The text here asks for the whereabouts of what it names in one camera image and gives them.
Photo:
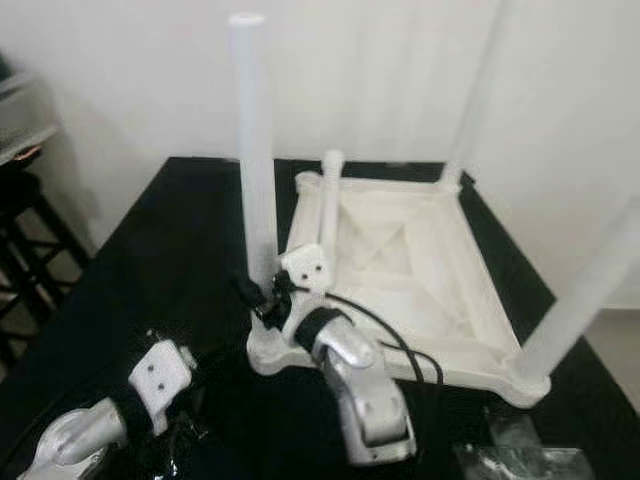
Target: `white vertical pole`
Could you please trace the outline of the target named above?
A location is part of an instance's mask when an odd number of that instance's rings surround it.
[[[320,244],[329,262],[331,275],[335,278],[336,237],[338,235],[338,212],[340,209],[340,174],[344,166],[344,154],[329,150],[322,159],[322,223]]]
[[[476,71],[473,84],[467,97],[467,103],[462,112],[460,124],[456,129],[451,147],[451,154],[444,165],[440,182],[443,184],[457,185],[462,174],[462,169],[467,162],[469,148],[472,146],[472,137],[478,129],[478,122],[484,107],[484,96],[491,80],[491,73],[495,69],[498,45],[504,38],[508,7],[512,0],[498,0],[496,13],[485,41],[482,57]]]
[[[636,197],[616,219],[573,287],[556,301],[531,334],[514,359],[513,376],[531,384],[542,382],[584,333],[639,257],[640,197]]]
[[[238,150],[249,276],[270,291],[276,273],[278,235],[262,15],[229,19],[238,96]]]

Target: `black chair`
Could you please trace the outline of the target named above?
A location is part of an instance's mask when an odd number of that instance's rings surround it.
[[[27,237],[17,221],[26,210],[39,217],[54,241]],[[38,177],[25,171],[1,176],[0,270],[8,284],[0,285],[0,292],[14,295],[0,309],[0,362],[7,368],[16,362],[10,340],[28,341],[34,335],[7,331],[2,328],[2,319],[20,302],[24,303],[38,325],[49,319],[53,309],[62,302],[65,289],[73,286],[73,282],[53,278],[47,267],[65,250],[80,269],[89,262],[87,252],[42,195]]]

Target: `black tablecloth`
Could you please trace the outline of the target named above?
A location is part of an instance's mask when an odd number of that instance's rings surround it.
[[[276,162],[280,245],[285,245],[296,202],[293,178],[318,168],[315,162]],[[440,169],[437,164],[348,164],[344,173],[433,181]],[[553,296],[472,182],[467,178],[464,183],[461,204],[523,341]],[[0,458],[39,412],[57,401],[24,439],[7,478],[24,469],[37,435],[51,419],[108,395],[126,378],[135,339],[150,327],[197,354],[242,342],[248,314],[229,282],[230,272],[238,269],[245,269],[245,255],[237,163],[170,159],[0,384]],[[640,478],[637,415],[584,340],[552,380],[551,393],[530,412],[543,443],[584,449],[598,478]],[[415,407],[420,398],[416,386],[402,387]],[[451,446],[490,444],[483,408],[497,401],[491,393],[445,388],[425,478],[460,477]],[[257,478],[404,478],[412,471],[411,465],[365,471],[345,467],[335,402],[312,370],[290,368],[260,377],[238,356],[208,389],[203,413],[219,442]],[[212,470],[211,478],[224,475]]]

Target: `black table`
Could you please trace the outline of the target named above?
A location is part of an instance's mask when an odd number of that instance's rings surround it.
[[[441,167],[348,164],[344,173],[433,181]],[[305,169],[318,170],[319,165],[276,162],[280,245],[285,245],[295,207],[293,178]],[[553,296],[473,181],[466,177],[463,185],[461,204],[523,341]],[[32,419],[57,400],[24,438],[6,478],[24,469],[49,421],[74,405],[96,401],[126,378],[134,340],[147,329],[156,328],[196,353],[242,342],[248,314],[229,274],[244,269],[237,163],[167,161],[56,318],[0,384],[0,458]],[[260,377],[243,358],[226,366],[219,383],[209,388],[203,412],[217,438],[258,478],[401,478],[411,472],[410,465],[345,469],[335,403],[318,372],[290,368]],[[402,388],[410,400],[417,398],[415,385]],[[69,393],[61,400],[62,392]],[[444,389],[426,460],[429,478],[460,477],[453,444],[491,444],[483,408],[497,401],[487,392]],[[530,414],[545,445],[584,449],[598,478],[640,478],[636,412],[584,340],[556,370],[551,393]]]

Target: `white wall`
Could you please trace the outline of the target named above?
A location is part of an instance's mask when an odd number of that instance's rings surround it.
[[[40,169],[72,223],[100,245],[167,157],[235,156],[230,13],[269,18],[277,155],[318,158],[338,147],[359,159],[442,160],[494,6],[2,2],[0,50],[42,79],[66,135]]]
[[[508,0],[468,146],[478,187],[556,293],[637,178],[640,2]],[[443,160],[496,1],[0,3],[0,50],[64,134],[40,170],[100,245],[170,155],[235,156],[226,17],[270,18],[276,154]],[[613,302],[640,307],[640,272]]]
[[[496,52],[470,167],[556,293],[640,194],[638,18],[633,1],[517,1]],[[640,266],[611,305],[640,308]]]

